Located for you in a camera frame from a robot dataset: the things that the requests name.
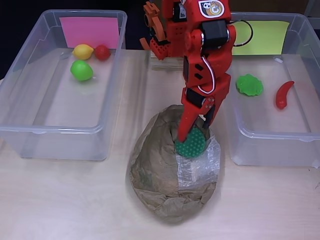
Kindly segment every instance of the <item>robot logo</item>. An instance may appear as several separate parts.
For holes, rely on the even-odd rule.
[[[225,6],[218,0],[199,1],[201,14],[208,19],[221,17],[225,12]]]

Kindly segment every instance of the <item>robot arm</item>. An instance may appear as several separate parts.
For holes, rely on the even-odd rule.
[[[236,29],[230,25],[228,0],[184,0],[187,16],[181,102],[184,112],[178,140],[184,142],[199,115],[207,129],[229,93]]]
[[[199,115],[205,118],[203,127],[209,128],[229,93],[231,77],[226,71],[236,41],[229,0],[162,0],[165,30],[153,3],[147,2],[144,11],[152,35],[149,48],[158,59],[184,58],[184,112],[178,128],[178,140],[184,142]],[[148,49],[145,39],[141,43]]]

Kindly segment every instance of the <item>table surface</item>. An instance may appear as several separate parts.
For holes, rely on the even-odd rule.
[[[149,119],[180,103],[184,85],[180,72],[151,70],[148,56],[124,53],[124,83],[105,161],[23,159],[0,142],[0,239],[319,239],[320,170],[238,166],[228,139],[218,133],[219,183],[199,214],[169,225],[143,206],[128,178],[130,153]],[[223,117],[216,119],[222,130]]]

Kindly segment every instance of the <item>red tomato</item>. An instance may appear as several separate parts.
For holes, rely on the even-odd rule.
[[[94,55],[100,61],[104,61],[110,57],[111,53],[109,48],[107,48],[105,45],[99,45],[95,48]]]

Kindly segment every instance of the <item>green ball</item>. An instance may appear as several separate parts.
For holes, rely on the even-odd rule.
[[[205,151],[206,138],[199,128],[194,127],[184,142],[176,140],[174,145],[179,155],[185,158],[197,158]]]
[[[85,61],[76,60],[72,63],[70,72],[78,81],[86,81],[94,75],[94,71]]]

